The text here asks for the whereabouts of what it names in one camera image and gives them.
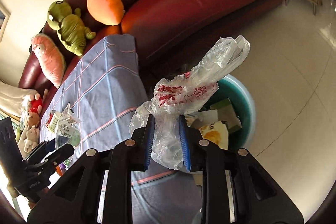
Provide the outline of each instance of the plaid cloth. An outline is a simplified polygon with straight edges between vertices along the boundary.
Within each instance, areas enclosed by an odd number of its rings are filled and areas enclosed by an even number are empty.
[[[109,35],[79,61],[55,94],[41,120],[40,141],[52,140],[46,121],[51,110],[62,112],[68,102],[80,123],[81,143],[71,164],[87,149],[104,151],[130,137],[129,123],[147,100],[138,75],[134,37]],[[105,175],[98,221],[106,189]],[[132,172],[133,223],[191,223],[201,208],[193,177],[151,160],[146,172]]]

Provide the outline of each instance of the white stuffed animal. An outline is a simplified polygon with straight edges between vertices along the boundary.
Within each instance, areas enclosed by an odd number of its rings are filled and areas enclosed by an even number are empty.
[[[26,153],[33,150],[36,146],[38,146],[39,138],[40,138],[40,130],[33,126],[26,133],[27,139],[24,140],[24,151]]]

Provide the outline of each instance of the pink plush pillow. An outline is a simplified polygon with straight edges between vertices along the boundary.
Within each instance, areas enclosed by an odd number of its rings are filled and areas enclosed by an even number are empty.
[[[45,34],[34,36],[31,40],[31,46],[40,62],[43,74],[56,88],[59,88],[67,64],[58,47]]]

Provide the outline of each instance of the silver screw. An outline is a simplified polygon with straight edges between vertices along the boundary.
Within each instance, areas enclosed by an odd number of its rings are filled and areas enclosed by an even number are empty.
[[[241,148],[238,150],[238,154],[241,156],[246,156],[248,154],[247,150],[244,148]]]
[[[199,141],[199,145],[208,146],[209,145],[209,141],[206,140],[206,139],[202,139],[202,140]]]
[[[135,140],[129,139],[125,141],[126,146],[133,146],[135,145]]]
[[[94,156],[95,154],[96,154],[96,150],[94,150],[94,149],[89,149],[89,150],[86,151],[86,155],[87,155],[88,157],[92,157],[92,156]]]

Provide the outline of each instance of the picture frame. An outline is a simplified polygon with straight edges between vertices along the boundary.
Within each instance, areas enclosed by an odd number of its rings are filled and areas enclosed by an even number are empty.
[[[9,12],[6,8],[0,3],[0,42],[2,40],[5,28],[9,19]]]

